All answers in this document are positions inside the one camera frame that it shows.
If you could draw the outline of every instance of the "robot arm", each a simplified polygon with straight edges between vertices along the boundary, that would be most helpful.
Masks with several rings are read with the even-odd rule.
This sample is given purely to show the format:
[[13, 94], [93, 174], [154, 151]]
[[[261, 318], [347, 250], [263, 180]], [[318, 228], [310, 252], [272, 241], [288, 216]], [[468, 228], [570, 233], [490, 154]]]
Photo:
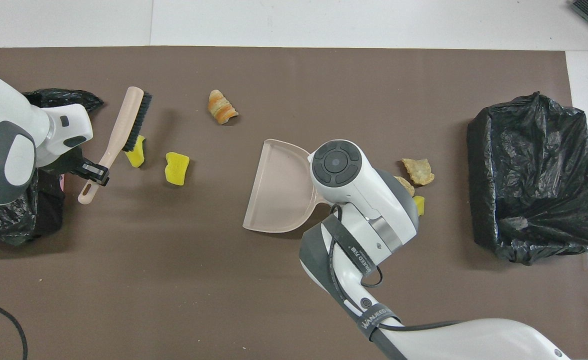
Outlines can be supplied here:
[[[92, 137], [82, 105], [36, 107], [0, 79], [0, 205], [24, 193], [35, 168], [52, 166], [61, 155]], [[86, 174], [79, 175], [107, 182], [106, 168], [93, 168], [93, 162], [83, 160], [81, 157], [84, 167], [78, 173]]]
[[339, 210], [305, 232], [301, 264], [388, 358], [569, 359], [534, 328], [507, 319], [404, 326], [362, 280], [416, 235], [413, 199], [352, 142], [329, 141], [309, 160], [314, 186]]

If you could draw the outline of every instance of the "dustpan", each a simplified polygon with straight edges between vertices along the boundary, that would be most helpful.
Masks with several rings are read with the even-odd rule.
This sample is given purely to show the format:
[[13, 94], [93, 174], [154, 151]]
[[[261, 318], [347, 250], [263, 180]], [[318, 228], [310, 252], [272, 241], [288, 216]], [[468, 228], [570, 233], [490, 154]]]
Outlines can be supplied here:
[[309, 155], [285, 141], [263, 142], [244, 228], [286, 233], [303, 225], [319, 203], [326, 203], [312, 185]]

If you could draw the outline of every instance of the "trash bag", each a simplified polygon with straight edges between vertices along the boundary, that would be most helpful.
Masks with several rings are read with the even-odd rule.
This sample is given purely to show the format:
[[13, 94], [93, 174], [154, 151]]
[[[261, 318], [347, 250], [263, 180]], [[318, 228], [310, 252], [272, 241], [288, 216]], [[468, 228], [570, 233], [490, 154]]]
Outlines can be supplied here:
[[47, 88], [23, 92], [29, 104], [40, 108], [63, 107], [65, 105], [80, 104], [88, 113], [99, 109], [103, 104], [95, 94], [84, 90]]
[[18, 246], [60, 230], [65, 199], [60, 178], [35, 170], [25, 193], [0, 205], [0, 242]]
[[588, 252], [585, 113], [536, 92], [482, 109], [467, 126], [474, 241], [531, 265]]

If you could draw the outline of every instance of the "wooden brush handle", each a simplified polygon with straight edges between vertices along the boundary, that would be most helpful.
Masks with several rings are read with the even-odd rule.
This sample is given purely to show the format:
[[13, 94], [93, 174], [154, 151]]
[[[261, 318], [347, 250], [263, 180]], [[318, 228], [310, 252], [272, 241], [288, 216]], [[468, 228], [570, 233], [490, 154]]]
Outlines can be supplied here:
[[[111, 130], [107, 148], [98, 162], [100, 166], [109, 169], [114, 163], [114, 160], [116, 160], [116, 155], [119, 154], [123, 146], [125, 146], [125, 143], [128, 141], [130, 132], [132, 132], [132, 126], [134, 126], [134, 121], [136, 120], [139, 108], [141, 107], [143, 94], [143, 90], [135, 86], [127, 88], [125, 98], [120, 105], [120, 111], [118, 112], [116, 122], [114, 123], [114, 128]], [[88, 180], [83, 186], [81, 193], [78, 194], [78, 202], [84, 205], [92, 203], [99, 187], [100, 185], [96, 182]]]

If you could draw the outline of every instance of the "gray strap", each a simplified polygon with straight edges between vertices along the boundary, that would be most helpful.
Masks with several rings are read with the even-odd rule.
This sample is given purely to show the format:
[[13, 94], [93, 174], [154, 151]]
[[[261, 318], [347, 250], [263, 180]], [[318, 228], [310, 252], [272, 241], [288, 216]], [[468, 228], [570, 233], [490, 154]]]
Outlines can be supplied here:
[[336, 216], [326, 217], [323, 220], [323, 225], [363, 276], [368, 276], [376, 271], [376, 264]]
[[372, 337], [374, 330], [382, 321], [388, 318], [394, 318], [400, 321], [399, 317], [397, 317], [390, 308], [379, 302], [363, 312], [363, 315], [360, 315], [356, 324], [358, 324], [358, 330], [360, 330], [369, 341], [372, 341], [370, 338]]

